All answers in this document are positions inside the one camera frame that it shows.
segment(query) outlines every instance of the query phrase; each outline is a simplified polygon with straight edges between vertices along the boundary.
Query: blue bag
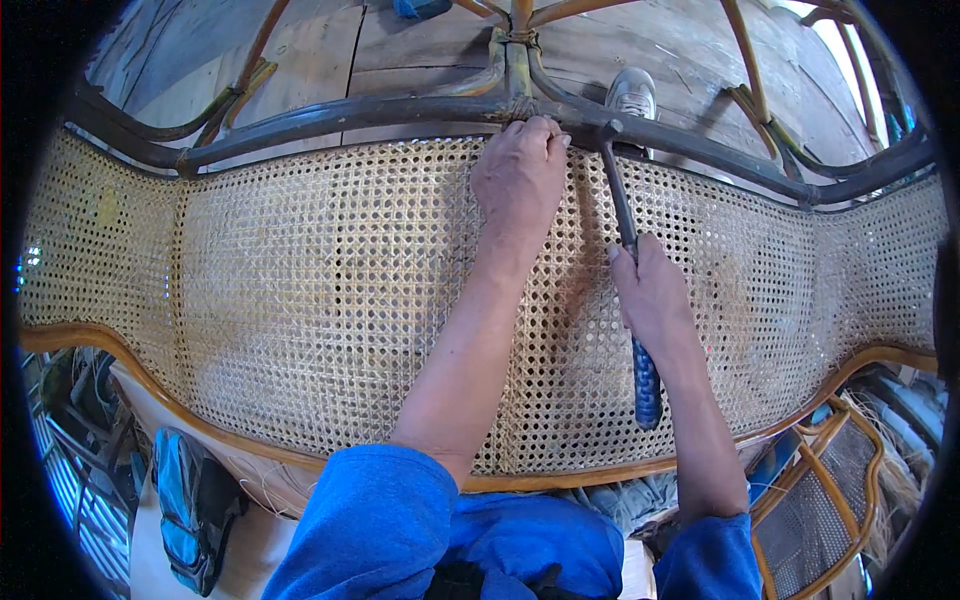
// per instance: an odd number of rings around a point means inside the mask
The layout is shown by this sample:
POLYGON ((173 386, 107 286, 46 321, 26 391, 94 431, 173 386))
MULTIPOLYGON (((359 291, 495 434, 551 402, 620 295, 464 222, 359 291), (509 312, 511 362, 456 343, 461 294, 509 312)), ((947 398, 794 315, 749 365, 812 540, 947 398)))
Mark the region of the blue bag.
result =
POLYGON ((230 526, 250 500, 202 444, 173 427, 156 432, 153 482, 170 569, 206 598, 220 576, 230 526))

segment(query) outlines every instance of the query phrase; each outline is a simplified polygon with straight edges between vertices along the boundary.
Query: blue shirt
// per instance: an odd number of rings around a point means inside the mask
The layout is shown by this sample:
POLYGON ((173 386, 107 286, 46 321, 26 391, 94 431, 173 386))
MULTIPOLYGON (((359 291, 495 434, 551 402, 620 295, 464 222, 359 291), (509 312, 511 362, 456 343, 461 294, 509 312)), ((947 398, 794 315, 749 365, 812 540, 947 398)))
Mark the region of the blue shirt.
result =
MULTIPOLYGON (((263 598, 419 598, 434 566, 477 563, 481 598, 536 600, 523 582, 553 563, 557 586, 620 593, 623 537, 611 520, 547 495, 459 495, 429 456, 361 445, 330 457, 263 598)), ((654 566, 660 598, 759 598, 750 519, 693 523, 654 566)))

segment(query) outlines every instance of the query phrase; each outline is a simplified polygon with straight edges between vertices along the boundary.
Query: hammer handle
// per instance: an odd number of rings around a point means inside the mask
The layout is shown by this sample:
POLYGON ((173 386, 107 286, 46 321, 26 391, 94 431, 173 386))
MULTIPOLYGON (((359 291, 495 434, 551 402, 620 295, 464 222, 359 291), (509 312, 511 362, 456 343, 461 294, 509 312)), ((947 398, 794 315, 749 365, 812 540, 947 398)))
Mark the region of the hammer handle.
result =
MULTIPOLYGON (((616 213, 616 225, 620 231, 620 240, 623 248, 636 263, 636 224, 634 212, 627 204, 627 191, 623 187, 623 179, 616 170, 613 160, 613 145, 611 140, 604 140, 600 144, 600 156, 603 158, 604 172, 610 183, 613 196, 613 207, 616 213)), ((644 431, 656 429, 663 414, 663 401, 660 397, 660 374, 650 358, 646 348, 631 336, 634 350, 634 416, 636 424, 644 431)))

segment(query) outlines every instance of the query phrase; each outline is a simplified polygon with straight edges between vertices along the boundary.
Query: blue sleeve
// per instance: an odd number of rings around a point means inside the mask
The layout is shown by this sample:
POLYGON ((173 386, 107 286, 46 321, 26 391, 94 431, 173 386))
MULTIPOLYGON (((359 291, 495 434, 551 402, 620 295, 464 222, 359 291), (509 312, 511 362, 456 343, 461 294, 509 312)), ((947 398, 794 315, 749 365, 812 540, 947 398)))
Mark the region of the blue sleeve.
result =
POLYGON ((657 597, 759 598, 750 517, 706 516, 684 529, 654 565, 657 597))
POLYGON ((446 551, 457 486, 410 448, 335 452, 265 599, 416 598, 446 551))

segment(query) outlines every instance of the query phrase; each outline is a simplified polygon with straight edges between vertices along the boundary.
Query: cane webbing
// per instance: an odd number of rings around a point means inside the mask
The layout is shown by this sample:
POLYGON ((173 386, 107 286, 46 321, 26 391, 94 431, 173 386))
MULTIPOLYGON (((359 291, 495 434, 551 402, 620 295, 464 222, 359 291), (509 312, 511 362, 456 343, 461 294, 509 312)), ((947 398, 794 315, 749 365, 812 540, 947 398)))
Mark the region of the cane webbing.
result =
POLYGON ((754 533, 778 598, 788 598, 817 581, 851 544, 840 513, 813 471, 800 478, 754 533))
MULTIPOLYGON (((868 498, 879 493, 877 473, 870 463, 882 452, 879 434, 866 421, 850 418, 824 449, 819 461, 827 477, 850 507, 859 533, 851 538, 837 504, 830 498, 821 481, 809 469, 784 495, 780 502, 755 522, 754 534, 763 558, 770 569, 774 592, 778 598, 803 593, 806 597, 823 588, 840 574, 840 568, 859 550, 874 527, 871 511, 876 505, 868 498), (867 434, 866 427, 876 442, 867 434)), ((788 471, 774 482, 777 489, 789 479, 788 471)))
MULTIPOLYGON (((111 327, 186 408, 249 438, 323 455, 383 440, 468 276, 481 225, 468 172, 482 148, 380 143, 160 180, 60 132, 26 226, 22 320, 111 327)), ((640 230, 687 274, 734 434, 797 410, 855 348, 932 348, 947 227, 937 178, 826 215, 620 166, 640 230)), ((604 254, 615 227, 599 159, 571 150, 475 472, 673 452, 669 410, 655 431, 634 422, 604 254)))

